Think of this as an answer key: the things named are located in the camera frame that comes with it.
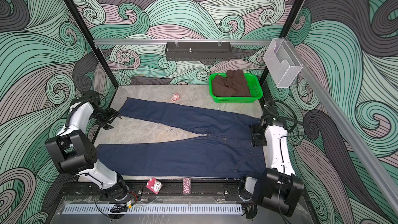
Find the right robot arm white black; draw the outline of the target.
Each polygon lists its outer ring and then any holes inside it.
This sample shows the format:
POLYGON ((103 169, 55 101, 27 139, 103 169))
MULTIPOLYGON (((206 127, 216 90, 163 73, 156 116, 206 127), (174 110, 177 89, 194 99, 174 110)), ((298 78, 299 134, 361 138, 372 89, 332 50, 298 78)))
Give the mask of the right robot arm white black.
POLYGON ((288 138, 297 126, 307 124, 297 120, 296 115, 284 117, 278 113, 277 100, 264 104, 259 123, 249 129, 254 147, 267 151, 266 169, 259 178, 245 176, 238 188, 244 202, 243 215, 253 220, 259 207, 278 213, 288 223, 304 192, 302 179, 296 176, 288 151, 288 138))

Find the dark blue denim trousers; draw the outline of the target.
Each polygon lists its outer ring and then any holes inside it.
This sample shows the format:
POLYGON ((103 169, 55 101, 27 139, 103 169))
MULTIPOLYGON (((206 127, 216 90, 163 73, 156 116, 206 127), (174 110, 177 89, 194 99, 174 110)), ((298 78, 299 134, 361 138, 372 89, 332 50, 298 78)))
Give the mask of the dark blue denim trousers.
POLYGON ((100 145, 98 159, 121 175, 241 178, 266 170, 263 149, 252 144, 254 117, 134 98, 127 99, 120 114, 195 134, 170 142, 100 145))

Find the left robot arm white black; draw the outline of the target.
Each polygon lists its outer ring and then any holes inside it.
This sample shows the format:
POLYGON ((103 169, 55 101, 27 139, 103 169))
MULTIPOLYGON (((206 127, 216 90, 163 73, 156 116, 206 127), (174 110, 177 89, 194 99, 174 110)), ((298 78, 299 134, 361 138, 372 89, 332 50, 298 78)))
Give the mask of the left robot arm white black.
POLYGON ((127 196, 128 186, 120 173, 99 160, 95 146, 87 137, 90 119, 100 128, 110 130, 115 118, 121 117, 113 108, 100 107, 101 96, 89 90, 73 99, 62 130, 46 141, 45 148, 59 173, 84 176, 95 183, 105 197, 121 201, 127 196))

